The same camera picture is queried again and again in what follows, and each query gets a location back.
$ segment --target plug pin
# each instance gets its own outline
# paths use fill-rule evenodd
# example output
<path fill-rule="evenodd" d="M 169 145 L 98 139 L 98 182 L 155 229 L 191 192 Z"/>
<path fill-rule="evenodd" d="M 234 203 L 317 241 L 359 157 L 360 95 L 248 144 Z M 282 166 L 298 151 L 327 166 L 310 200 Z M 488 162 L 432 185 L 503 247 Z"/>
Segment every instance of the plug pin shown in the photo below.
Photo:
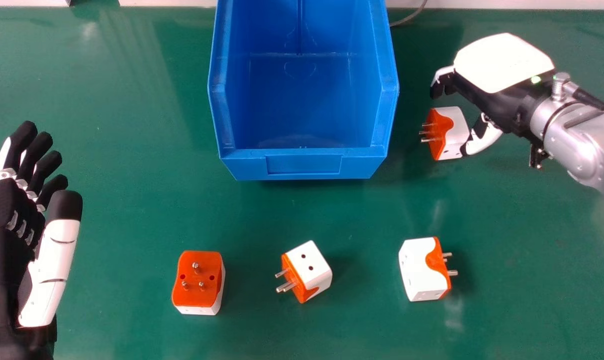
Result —
<path fill-rule="evenodd" d="M 275 292 L 279 293 L 285 293 L 288 292 L 289 290 L 293 289 L 296 287 L 296 283 L 295 282 L 285 282 L 284 284 L 278 286 L 275 288 Z"/>
<path fill-rule="evenodd" d="M 282 271 L 278 272 L 277 274 L 275 274 L 275 278 L 280 278 L 281 276 L 283 276 L 284 274 L 286 274 L 288 271 L 288 269 L 283 269 Z"/>

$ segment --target orange and white plug adapter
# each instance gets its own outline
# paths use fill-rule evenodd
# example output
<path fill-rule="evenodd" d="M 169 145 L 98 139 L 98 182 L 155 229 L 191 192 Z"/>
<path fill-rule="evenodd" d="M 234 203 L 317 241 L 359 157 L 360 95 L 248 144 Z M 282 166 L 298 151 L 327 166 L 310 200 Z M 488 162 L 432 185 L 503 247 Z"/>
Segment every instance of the orange and white plug adapter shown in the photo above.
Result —
<path fill-rule="evenodd" d="M 437 162 L 463 156 L 461 149 L 469 141 L 471 132 L 459 107 L 433 107 L 422 127 L 421 141 L 428 142 L 430 154 Z"/>
<path fill-rule="evenodd" d="M 409 301 L 442 299 L 451 290 L 451 276 L 457 270 L 447 269 L 450 252 L 442 252 L 440 240 L 433 237 L 405 240 L 398 254 L 400 274 Z"/>
<path fill-rule="evenodd" d="M 304 304 L 331 286 L 334 273 L 313 240 L 283 253 L 281 260 L 282 271 L 275 278 L 284 276 L 286 282 L 275 289 L 277 293 L 293 290 L 297 301 Z"/>
<path fill-rule="evenodd" d="M 215 315 L 222 305 L 226 271 L 217 251 L 184 251 L 171 294 L 175 308 L 186 315 Z"/>

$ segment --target green table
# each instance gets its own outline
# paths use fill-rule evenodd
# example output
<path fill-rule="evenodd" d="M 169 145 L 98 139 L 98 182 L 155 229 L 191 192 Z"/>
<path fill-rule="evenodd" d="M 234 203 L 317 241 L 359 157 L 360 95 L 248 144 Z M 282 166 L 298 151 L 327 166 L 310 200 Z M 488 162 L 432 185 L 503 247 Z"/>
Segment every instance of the green table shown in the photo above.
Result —
<path fill-rule="evenodd" d="M 404 12 L 392 13 L 394 19 Z M 0 145 L 21 121 L 53 134 L 84 196 L 58 310 L 60 360 L 604 359 L 604 199 L 504 136 L 434 163 L 428 86 L 465 44 L 513 32 L 604 100 L 604 12 L 425 11 L 394 29 L 400 100 L 371 180 L 236 182 L 216 153 L 206 84 L 213 9 L 0 9 Z M 404 239 L 439 236 L 460 275 L 409 303 Z M 280 254 L 313 239 L 332 287 L 276 294 Z M 170 300 L 184 250 L 220 251 L 215 317 Z"/>

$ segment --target storage bin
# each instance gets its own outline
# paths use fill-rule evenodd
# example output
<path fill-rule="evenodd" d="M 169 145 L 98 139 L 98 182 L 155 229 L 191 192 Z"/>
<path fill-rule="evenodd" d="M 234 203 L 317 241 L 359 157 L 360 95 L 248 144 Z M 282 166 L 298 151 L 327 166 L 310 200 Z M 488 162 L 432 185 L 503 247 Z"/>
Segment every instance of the storage bin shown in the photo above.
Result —
<path fill-rule="evenodd" d="M 366 179 L 398 72 L 384 0 L 219 0 L 208 95 L 236 180 Z"/>

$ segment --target robotic arm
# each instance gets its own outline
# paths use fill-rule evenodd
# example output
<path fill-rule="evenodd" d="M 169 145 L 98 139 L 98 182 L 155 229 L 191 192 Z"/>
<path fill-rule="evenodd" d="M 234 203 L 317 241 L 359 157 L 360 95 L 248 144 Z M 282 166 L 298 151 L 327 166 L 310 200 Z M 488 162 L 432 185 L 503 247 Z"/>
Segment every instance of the robotic arm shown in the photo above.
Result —
<path fill-rule="evenodd" d="M 50 360 L 83 202 L 51 135 L 25 121 L 0 150 L 0 360 Z"/>
<path fill-rule="evenodd" d="M 434 158 L 455 141 L 462 157 L 471 155 L 469 146 L 490 146 L 496 133 L 514 133 L 530 142 L 529 166 L 541 169 L 554 158 L 577 182 L 604 195 L 604 102 L 557 72 L 548 55 L 508 33 L 479 39 L 457 53 L 453 66 L 439 69 L 430 87 L 433 99 L 456 92 L 482 112 L 478 122 L 485 125 L 473 129 L 493 135 L 481 141 L 475 130 L 460 140 L 464 132 L 455 137 L 452 130 L 464 128 L 464 116 L 433 109 L 421 134 Z"/>

